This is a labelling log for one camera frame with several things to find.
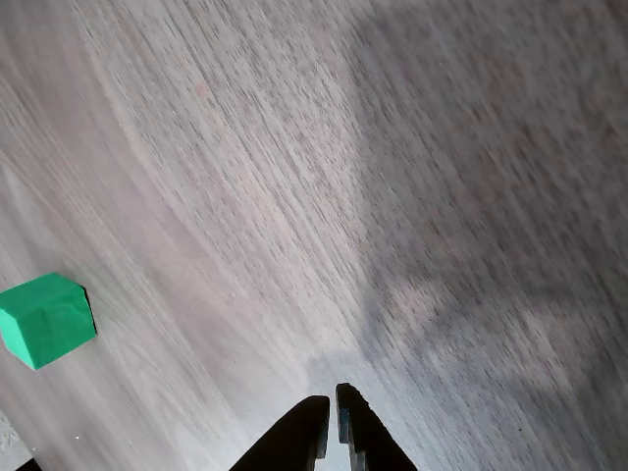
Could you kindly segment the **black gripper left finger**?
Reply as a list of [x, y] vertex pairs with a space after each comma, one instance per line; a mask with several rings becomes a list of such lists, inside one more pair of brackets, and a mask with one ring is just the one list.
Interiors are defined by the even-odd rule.
[[326, 456], [330, 399], [310, 395], [281, 417], [232, 467], [233, 471], [314, 470]]

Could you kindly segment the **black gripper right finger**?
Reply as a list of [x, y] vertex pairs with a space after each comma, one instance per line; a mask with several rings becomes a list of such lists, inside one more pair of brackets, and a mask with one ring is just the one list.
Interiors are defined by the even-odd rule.
[[339, 440], [352, 470], [416, 470], [369, 402], [349, 383], [336, 386]]

